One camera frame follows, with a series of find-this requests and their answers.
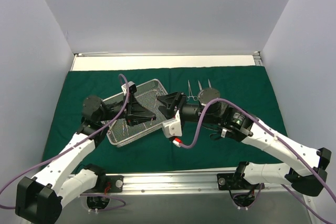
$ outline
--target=white wall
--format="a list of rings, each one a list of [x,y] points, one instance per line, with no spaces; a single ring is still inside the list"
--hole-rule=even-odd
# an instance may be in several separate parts
[[[288,0],[46,0],[73,52],[252,54]]]
[[[0,0],[0,186],[39,163],[73,55],[44,0]],[[0,203],[15,204],[16,185]],[[18,223],[0,210],[1,222]]]
[[[287,132],[333,151],[328,184],[336,191],[336,0],[290,0],[262,53]],[[319,212],[336,219],[324,191]]]

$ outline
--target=screw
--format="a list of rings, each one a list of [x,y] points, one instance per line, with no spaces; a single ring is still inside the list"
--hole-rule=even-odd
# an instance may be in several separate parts
[[[225,185],[225,179],[224,178],[220,178],[218,180],[218,183],[221,185],[221,186],[224,186]]]
[[[116,187],[121,188],[123,182],[122,182],[120,179],[118,179],[118,180],[115,182],[115,184],[116,184],[116,185],[115,185]]]

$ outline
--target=wire mesh basket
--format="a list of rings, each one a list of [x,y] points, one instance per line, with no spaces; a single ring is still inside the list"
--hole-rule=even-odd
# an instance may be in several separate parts
[[[125,119],[116,120],[111,124],[107,132],[107,137],[111,144],[122,147],[143,136],[148,135],[161,128],[162,122],[166,120],[159,111],[159,101],[156,99],[158,95],[166,95],[167,91],[158,79],[153,79],[136,87],[134,94],[137,101],[146,109],[152,111],[156,115],[156,120],[145,122],[136,126],[128,126]],[[104,100],[105,104],[119,102],[123,99],[123,93],[116,94]]]

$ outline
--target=green fabric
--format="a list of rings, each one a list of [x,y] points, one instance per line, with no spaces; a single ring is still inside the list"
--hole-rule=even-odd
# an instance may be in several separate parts
[[[271,83],[264,67],[214,67],[173,68],[127,71],[69,72],[59,97],[43,159],[57,155],[72,138],[80,125],[83,100],[95,94],[106,98],[120,92],[118,74],[123,73],[128,81],[141,84],[159,79],[168,93],[183,91],[188,94],[190,80],[193,95],[199,88],[208,87],[209,78],[221,97],[236,103],[241,108],[261,118],[270,127],[286,134]],[[186,123],[181,140],[191,143],[195,123]],[[117,148],[106,138],[89,154],[83,164],[93,163],[106,169],[107,173],[162,172],[168,170],[233,167],[240,161],[254,163],[278,163],[272,156],[242,143],[225,138],[213,141],[210,130],[201,129],[193,149],[177,148],[166,139],[161,130],[135,142]]]

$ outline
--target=robotic arm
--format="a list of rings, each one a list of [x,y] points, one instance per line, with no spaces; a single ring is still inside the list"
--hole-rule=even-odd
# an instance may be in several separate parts
[[[129,82],[128,86],[129,96],[126,95],[124,84],[122,86],[125,94],[123,101],[114,104],[105,104],[97,96],[85,99],[82,124],[62,150],[63,155],[55,157],[54,161],[32,178],[24,177],[18,183],[15,206],[15,213],[18,216],[33,223],[55,223],[62,208],[85,191],[100,192],[106,188],[107,184],[112,184],[115,192],[122,191],[122,178],[107,177],[105,171],[98,166],[88,165],[77,175],[68,177],[105,138],[107,127],[99,134],[84,141],[102,128],[101,121],[118,116],[118,119],[125,119],[128,125],[134,126],[156,119],[154,113],[141,106],[135,99],[134,94],[137,90],[135,84]],[[217,174],[219,190],[229,190],[230,192],[230,190],[247,189],[252,191],[260,188],[261,183],[271,183],[291,185],[296,191],[308,196],[320,194],[323,185],[310,169],[277,138],[284,140],[288,146],[299,153],[300,158],[306,161],[323,181],[327,179],[326,167],[331,157],[331,152],[328,149],[315,150],[303,146],[277,133],[260,119],[253,117],[261,124],[261,126],[258,125],[254,120],[225,102],[211,102],[219,97],[219,92],[213,88],[200,91],[198,94],[199,104],[187,104],[186,95],[182,92],[157,97],[163,104],[159,110],[168,119],[162,124],[164,135],[178,147],[191,148],[194,143],[187,146],[176,137],[182,136],[186,121],[198,122],[201,120],[204,124],[216,127],[217,132],[212,137],[216,139],[229,137],[238,142],[252,145],[283,162],[281,164],[240,162],[234,173]],[[270,130],[274,136],[267,134],[263,127]]]
[[[198,122],[203,109],[213,99],[219,98],[220,93],[214,88],[206,88],[198,94],[198,104],[186,103],[186,95],[175,92],[157,97],[163,104],[159,110],[168,119],[163,123],[164,135],[176,146],[191,148],[183,145],[178,136],[182,136],[182,129],[186,121]],[[314,149],[301,145],[268,127],[260,119],[254,118],[270,130],[275,136],[267,134],[259,125],[245,114],[225,102],[215,102],[208,106],[203,119],[204,124],[214,125],[217,139],[229,137],[238,142],[252,145],[281,160],[281,164],[253,164],[240,162],[234,174],[219,176],[218,187],[220,190],[251,189],[253,185],[261,183],[291,185],[296,191],[308,195],[318,196],[323,189],[321,183],[311,171],[284,146],[278,137],[284,140],[302,157],[317,174],[326,181],[326,167],[329,164],[331,152],[326,148]]]
[[[155,114],[140,105],[134,97],[137,90],[135,84],[129,82],[128,85],[130,91],[128,101],[125,101],[127,97],[125,84],[122,86],[124,98],[120,102],[105,104],[102,99],[94,95],[84,100],[82,124],[61,153],[68,149],[72,150],[51,162],[33,178],[24,177],[18,183],[15,206],[15,213],[18,216],[32,223],[55,223],[62,208],[84,191],[89,189],[103,191],[108,182],[117,185],[116,190],[121,191],[122,181],[121,183],[109,181],[105,171],[98,166],[88,165],[74,177],[68,179],[68,176],[99,146],[108,128],[82,144],[78,143],[102,128],[101,121],[116,117],[125,102],[127,103],[125,110],[120,113],[118,119],[125,119],[128,125],[134,126],[156,119]]]

